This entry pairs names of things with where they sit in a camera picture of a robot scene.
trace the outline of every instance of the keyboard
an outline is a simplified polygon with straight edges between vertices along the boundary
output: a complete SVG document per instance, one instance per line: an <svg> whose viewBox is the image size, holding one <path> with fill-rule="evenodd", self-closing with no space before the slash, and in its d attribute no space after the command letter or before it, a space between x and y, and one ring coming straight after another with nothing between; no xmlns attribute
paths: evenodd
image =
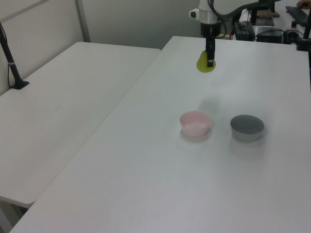
<svg viewBox="0 0 311 233"><path fill-rule="evenodd" d="M307 25L308 15L300 8L286 6L287 12L297 21L298 24L305 27Z"/></svg>

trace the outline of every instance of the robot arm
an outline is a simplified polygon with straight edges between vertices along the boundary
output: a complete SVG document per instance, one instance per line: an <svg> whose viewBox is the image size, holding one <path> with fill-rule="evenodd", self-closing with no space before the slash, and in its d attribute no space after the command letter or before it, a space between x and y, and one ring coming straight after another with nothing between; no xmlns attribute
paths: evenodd
<svg viewBox="0 0 311 233"><path fill-rule="evenodd" d="M189 12L189 16L200 20L201 35L206 38L207 66L213 67L215 57L215 37L220 34L220 18L229 18L246 8L268 5L272 7L278 0L200 0L199 8Z"/></svg>

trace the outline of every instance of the bowl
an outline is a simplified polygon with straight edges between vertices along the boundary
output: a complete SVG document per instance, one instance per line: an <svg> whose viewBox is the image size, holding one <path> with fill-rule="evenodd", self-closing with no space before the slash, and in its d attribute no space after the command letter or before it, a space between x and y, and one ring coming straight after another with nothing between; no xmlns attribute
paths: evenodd
<svg viewBox="0 0 311 233"><path fill-rule="evenodd" d="M181 130L192 137L206 134L210 123L210 117L199 111L187 112L180 117Z"/></svg>
<svg viewBox="0 0 311 233"><path fill-rule="evenodd" d="M232 136L242 142L254 142L258 140L264 129L262 120L251 115L239 115L232 118Z"/></svg>

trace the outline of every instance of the gray bowl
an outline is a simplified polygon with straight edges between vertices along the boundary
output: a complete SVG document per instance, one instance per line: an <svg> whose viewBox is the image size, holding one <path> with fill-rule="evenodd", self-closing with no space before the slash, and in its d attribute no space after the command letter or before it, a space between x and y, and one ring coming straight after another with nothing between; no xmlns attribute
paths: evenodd
<svg viewBox="0 0 311 233"><path fill-rule="evenodd" d="M242 142L254 142L258 140L264 129L262 120L251 115L239 115L232 118L232 136Z"/></svg>

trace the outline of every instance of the black stand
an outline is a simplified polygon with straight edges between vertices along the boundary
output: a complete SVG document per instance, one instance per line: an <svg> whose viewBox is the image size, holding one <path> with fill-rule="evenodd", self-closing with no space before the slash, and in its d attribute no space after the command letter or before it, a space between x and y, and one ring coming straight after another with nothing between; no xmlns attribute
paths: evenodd
<svg viewBox="0 0 311 233"><path fill-rule="evenodd" d="M1 43L2 49L4 51L4 54L6 56L6 60L8 61L8 65L11 68L12 74L13 74L14 79L15 79L15 85L13 85L11 88L20 90L23 87L27 86L29 84L29 82L23 81L20 78L17 67L16 67L15 62L14 62L13 57L12 57L11 51L9 49L8 42L7 42L6 37L4 35L4 31L2 30L2 25L0 25L0 26L1 26L0 27L0 43Z"/></svg>
<svg viewBox="0 0 311 233"><path fill-rule="evenodd" d="M305 28L305 32L303 33L303 37L297 39L297 50L298 51L306 51L311 52L311 39L309 39L309 34L311 30L311 9L309 10L307 25Z"/></svg>
<svg viewBox="0 0 311 233"><path fill-rule="evenodd" d="M271 7L271 12L275 11L275 4L272 6L261 6L261 7L253 7L250 21L252 25L256 26L274 26L273 18L271 16L266 17L257 17L258 10L269 10Z"/></svg>

